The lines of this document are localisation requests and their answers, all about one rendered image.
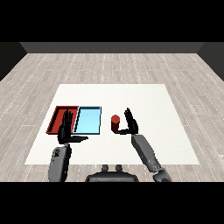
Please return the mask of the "dark grey robot body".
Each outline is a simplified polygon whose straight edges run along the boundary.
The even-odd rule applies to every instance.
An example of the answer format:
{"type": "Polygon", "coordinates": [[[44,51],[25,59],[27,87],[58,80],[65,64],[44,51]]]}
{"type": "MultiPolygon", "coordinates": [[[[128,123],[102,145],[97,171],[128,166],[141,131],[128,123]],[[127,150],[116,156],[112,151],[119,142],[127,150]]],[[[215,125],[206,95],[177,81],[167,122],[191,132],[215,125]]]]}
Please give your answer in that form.
{"type": "Polygon", "coordinates": [[[109,166],[104,164],[100,172],[88,175],[86,182],[138,182],[138,178],[124,172],[120,164],[115,166],[115,171],[109,171],[109,166]]]}

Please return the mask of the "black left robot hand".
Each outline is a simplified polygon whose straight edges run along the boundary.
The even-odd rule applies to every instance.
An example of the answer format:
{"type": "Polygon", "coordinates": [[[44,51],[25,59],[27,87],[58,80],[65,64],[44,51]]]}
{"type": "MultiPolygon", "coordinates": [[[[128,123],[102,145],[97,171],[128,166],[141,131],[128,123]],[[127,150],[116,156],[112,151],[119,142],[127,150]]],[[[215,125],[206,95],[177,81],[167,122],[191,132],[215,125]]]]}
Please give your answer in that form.
{"type": "Polygon", "coordinates": [[[71,133],[71,126],[73,120],[73,113],[66,110],[62,117],[62,123],[58,130],[58,142],[59,144],[80,143],[84,140],[88,140],[87,136],[73,136],[71,133]]]}

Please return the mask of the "red can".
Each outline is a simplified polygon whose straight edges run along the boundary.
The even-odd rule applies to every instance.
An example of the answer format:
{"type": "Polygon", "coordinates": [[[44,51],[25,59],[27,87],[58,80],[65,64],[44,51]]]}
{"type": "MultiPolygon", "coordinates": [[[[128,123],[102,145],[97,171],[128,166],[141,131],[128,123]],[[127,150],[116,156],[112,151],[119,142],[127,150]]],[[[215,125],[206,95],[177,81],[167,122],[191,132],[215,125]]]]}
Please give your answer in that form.
{"type": "Polygon", "coordinates": [[[118,131],[119,129],[119,124],[120,124],[120,117],[118,115],[113,115],[111,117],[111,130],[113,132],[118,131]]]}

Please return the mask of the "red shallow open box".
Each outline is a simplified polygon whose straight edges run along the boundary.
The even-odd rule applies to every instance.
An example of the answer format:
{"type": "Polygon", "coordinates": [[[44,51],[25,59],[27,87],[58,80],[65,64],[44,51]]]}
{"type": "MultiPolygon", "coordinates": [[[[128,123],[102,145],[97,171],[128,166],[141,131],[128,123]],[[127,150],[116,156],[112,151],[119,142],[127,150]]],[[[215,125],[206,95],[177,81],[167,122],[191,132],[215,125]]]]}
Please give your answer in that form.
{"type": "Polygon", "coordinates": [[[73,115],[71,132],[74,132],[74,123],[78,113],[78,109],[78,106],[57,106],[52,114],[51,121],[49,122],[48,128],[45,133],[48,135],[58,134],[58,129],[62,124],[63,115],[66,110],[73,115]]]}

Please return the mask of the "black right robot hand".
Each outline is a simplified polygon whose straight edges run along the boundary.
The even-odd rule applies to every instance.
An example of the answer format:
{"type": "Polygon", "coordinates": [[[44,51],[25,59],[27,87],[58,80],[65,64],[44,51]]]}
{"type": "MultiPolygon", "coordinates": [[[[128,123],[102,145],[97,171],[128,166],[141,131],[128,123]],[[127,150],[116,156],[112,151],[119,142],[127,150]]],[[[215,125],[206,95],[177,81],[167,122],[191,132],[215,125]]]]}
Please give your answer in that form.
{"type": "Polygon", "coordinates": [[[119,129],[115,133],[119,134],[119,135],[127,135],[127,134],[135,135],[135,134],[137,134],[138,133],[137,121],[133,118],[133,115],[129,108],[126,108],[126,110],[124,111],[124,115],[126,118],[126,122],[128,124],[128,128],[127,129],[119,129]]]}

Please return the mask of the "light blue shallow open box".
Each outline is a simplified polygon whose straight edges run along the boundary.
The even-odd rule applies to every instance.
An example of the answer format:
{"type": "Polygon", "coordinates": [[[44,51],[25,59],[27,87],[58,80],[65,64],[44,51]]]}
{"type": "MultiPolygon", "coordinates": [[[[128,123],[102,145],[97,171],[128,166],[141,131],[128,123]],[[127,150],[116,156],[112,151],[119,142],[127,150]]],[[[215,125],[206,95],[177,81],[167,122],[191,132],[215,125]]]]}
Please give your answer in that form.
{"type": "Polygon", "coordinates": [[[80,106],[73,125],[75,135],[99,135],[102,108],[100,106],[80,106]]]}

